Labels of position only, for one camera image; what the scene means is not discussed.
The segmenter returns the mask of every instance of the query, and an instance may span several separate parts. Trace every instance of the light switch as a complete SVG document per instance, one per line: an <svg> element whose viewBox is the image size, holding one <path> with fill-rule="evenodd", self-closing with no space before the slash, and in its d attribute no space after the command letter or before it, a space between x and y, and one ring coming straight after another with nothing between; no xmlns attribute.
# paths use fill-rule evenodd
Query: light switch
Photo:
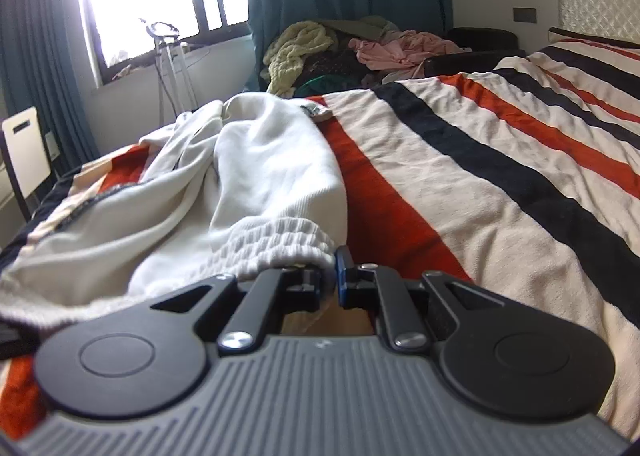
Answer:
<svg viewBox="0 0 640 456"><path fill-rule="evenodd" d="M53 136L53 132L49 131L44 135L44 141L47 144L47 150L49 151L49 156L51 160L55 160L60 156L60 150L58 149L58 143L56 142L56 137Z"/></svg>
<svg viewBox="0 0 640 456"><path fill-rule="evenodd" d="M513 20L515 22L538 22L538 11L535 8L513 7Z"/></svg>

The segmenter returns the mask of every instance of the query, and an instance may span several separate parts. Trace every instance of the white headboard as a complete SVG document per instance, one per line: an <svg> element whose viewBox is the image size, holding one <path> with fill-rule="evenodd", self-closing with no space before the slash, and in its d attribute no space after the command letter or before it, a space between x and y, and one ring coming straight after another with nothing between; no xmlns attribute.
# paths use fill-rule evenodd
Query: white headboard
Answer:
<svg viewBox="0 0 640 456"><path fill-rule="evenodd" d="M640 0L558 0L560 27L640 43Z"/></svg>

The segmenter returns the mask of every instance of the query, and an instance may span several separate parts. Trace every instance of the white chair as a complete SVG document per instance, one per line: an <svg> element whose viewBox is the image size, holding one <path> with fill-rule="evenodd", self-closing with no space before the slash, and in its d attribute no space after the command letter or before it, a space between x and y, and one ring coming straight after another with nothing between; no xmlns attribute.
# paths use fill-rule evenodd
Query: white chair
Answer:
<svg viewBox="0 0 640 456"><path fill-rule="evenodd" d="M2 122L0 154L26 221L31 211L26 199L50 176L54 176L44 149L36 108L29 108Z"/></svg>

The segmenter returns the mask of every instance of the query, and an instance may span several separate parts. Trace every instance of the window frame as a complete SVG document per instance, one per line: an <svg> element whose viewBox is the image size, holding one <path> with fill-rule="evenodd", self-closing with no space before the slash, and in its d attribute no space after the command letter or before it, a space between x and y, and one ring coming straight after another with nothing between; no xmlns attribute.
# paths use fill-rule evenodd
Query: window frame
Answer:
<svg viewBox="0 0 640 456"><path fill-rule="evenodd" d="M226 22L226 13L223 1L216 1L218 2L218 10L220 12L220 20L222 22L222 26L220 28L209 30L209 23L207 22L204 1L191 0L196 16L196 22L198 23L198 33L196 35L182 38L180 39L180 42L195 44L198 46L210 46L212 44L225 42L237 37L251 34L251 30L249 29L249 25L246 21L238 22L235 24L228 24ZM84 10L86 13L87 31L89 33L92 47L94 48L94 55L97 62L98 71L100 72L102 84L108 84L114 80L117 80L116 78L114 78L116 74L118 74L120 71L122 71L123 68L127 67L128 65L132 65L133 67L146 67L152 66L154 64L156 60L156 51L150 50L143 54L137 55L136 57L130 57L124 59L124 61L117 62L116 64L113 64L111 66L107 66L107 62L104 59L104 54L102 53L102 40L100 39L100 33L98 32L98 27L95 23L94 8L91 0L84 0Z"/></svg>

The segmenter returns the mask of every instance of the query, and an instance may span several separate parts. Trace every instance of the clothes pile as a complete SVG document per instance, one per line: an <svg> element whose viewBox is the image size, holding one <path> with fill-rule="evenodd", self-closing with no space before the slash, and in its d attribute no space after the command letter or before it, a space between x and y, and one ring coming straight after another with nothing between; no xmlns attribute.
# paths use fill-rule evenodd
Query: clothes pile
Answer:
<svg viewBox="0 0 640 456"><path fill-rule="evenodd" d="M0 316L49 330L214 274L332 270L347 201L324 111L243 93L72 171L0 253Z"/></svg>
<svg viewBox="0 0 640 456"><path fill-rule="evenodd" d="M260 76L268 93L309 97L423 78L425 59L465 51L432 33L401 32L380 16L305 20L271 43Z"/></svg>

